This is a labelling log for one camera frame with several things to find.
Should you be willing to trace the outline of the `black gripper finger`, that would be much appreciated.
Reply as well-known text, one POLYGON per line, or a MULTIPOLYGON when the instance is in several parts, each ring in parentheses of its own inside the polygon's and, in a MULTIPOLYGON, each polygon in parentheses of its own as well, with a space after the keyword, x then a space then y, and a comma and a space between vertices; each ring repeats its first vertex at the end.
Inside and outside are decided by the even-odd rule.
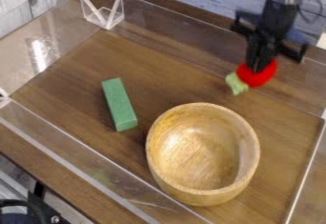
POLYGON ((251 35, 247 41, 246 65, 253 71, 263 70, 263 45, 261 38, 251 35))
POLYGON ((263 71, 266 66, 270 64, 278 52, 278 44, 275 42, 263 41, 261 43, 258 53, 258 70, 263 71))

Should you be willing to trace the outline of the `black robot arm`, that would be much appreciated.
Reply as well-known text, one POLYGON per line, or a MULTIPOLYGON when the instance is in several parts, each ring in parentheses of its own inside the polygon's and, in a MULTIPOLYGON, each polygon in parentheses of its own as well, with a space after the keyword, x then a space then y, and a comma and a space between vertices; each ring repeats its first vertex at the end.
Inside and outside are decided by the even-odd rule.
POLYGON ((309 47, 305 34, 294 28, 294 22, 301 15, 304 0, 265 0, 261 13, 246 10, 235 12, 231 29, 247 39, 245 65, 253 73, 263 72, 270 66, 275 56, 282 53, 294 61, 302 60, 309 47))

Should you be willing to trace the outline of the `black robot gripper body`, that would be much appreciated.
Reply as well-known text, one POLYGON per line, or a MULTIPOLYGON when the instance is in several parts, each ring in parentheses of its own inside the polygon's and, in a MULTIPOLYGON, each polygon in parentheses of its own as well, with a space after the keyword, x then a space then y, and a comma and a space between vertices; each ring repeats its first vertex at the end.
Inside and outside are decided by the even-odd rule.
POLYGON ((295 5, 266 0, 262 13, 246 10, 235 11, 231 29, 242 34, 247 41, 251 35, 257 35, 261 42, 275 42, 278 44, 277 55, 281 53, 299 63, 308 51, 309 41, 293 28, 297 13, 295 5))

